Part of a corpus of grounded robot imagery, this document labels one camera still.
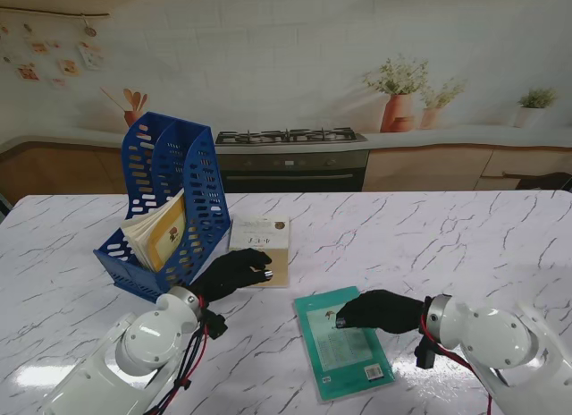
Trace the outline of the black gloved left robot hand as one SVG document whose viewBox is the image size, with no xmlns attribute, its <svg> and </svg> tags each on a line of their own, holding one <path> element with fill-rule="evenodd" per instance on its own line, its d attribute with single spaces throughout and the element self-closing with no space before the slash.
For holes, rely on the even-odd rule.
<svg viewBox="0 0 572 415">
<path fill-rule="evenodd" d="M 238 289 L 273 277 L 271 258 L 254 249 L 234 250 L 215 259 L 187 288 L 205 302 L 218 301 Z"/>
</svg>

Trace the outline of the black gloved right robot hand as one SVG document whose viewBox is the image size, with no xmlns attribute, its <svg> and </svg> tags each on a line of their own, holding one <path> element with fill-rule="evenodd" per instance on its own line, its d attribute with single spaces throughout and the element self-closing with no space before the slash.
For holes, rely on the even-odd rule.
<svg viewBox="0 0 572 415">
<path fill-rule="evenodd" d="M 337 328 L 379 328 L 401 335 L 420 326 L 425 303 L 386 290 L 361 293 L 336 314 Z"/>
</svg>

